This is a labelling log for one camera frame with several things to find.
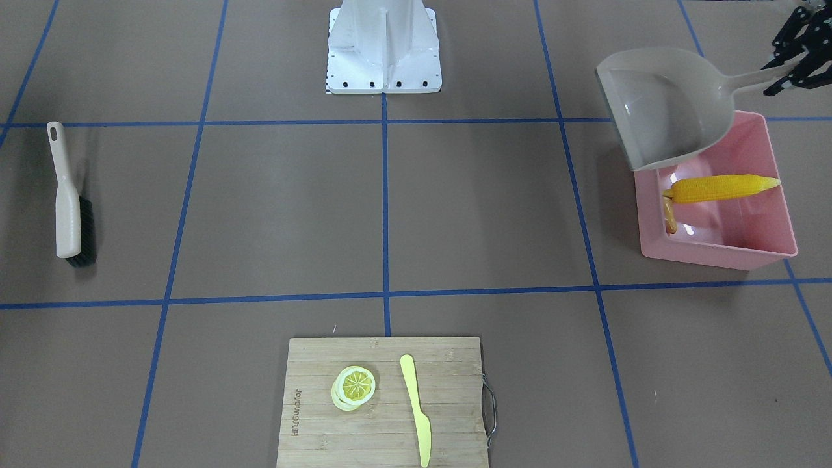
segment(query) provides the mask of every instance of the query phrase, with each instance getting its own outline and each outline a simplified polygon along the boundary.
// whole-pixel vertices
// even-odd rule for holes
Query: cutting board
[[[430,419],[429,466],[487,468],[479,338],[293,338],[289,343],[279,468],[419,467],[418,440],[399,358],[416,362],[422,411]],[[355,411],[332,403],[346,366],[373,372],[373,398]]]

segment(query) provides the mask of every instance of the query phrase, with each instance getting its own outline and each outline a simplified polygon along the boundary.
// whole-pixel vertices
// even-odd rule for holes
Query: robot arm
[[[832,67],[812,75],[832,61],[832,4],[820,5],[814,14],[806,7],[797,7],[771,44],[775,54],[763,68],[782,65],[803,52],[807,54],[787,76],[763,91],[766,96],[774,96],[786,88],[813,89],[832,83]]]

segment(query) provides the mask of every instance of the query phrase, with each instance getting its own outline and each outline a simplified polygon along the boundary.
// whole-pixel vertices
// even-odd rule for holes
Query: brush handle
[[[60,122],[49,122],[47,134],[57,178],[55,253],[59,258],[70,258],[81,253],[81,203],[72,181],[63,125]]]

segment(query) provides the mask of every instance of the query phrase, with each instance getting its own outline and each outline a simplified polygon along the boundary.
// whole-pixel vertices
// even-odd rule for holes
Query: dustpan
[[[715,145],[734,122],[734,93],[793,66],[726,76],[693,52],[648,47],[612,54],[596,73],[627,162],[643,171],[674,166]]]

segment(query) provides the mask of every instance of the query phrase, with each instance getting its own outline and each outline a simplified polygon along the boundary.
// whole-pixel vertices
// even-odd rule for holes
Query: brush
[[[60,122],[47,124],[52,162],[55,164],[55,253],[75,268],[96,261],[95,223],[92,203],[78,194],[69,167],[69,153]]]

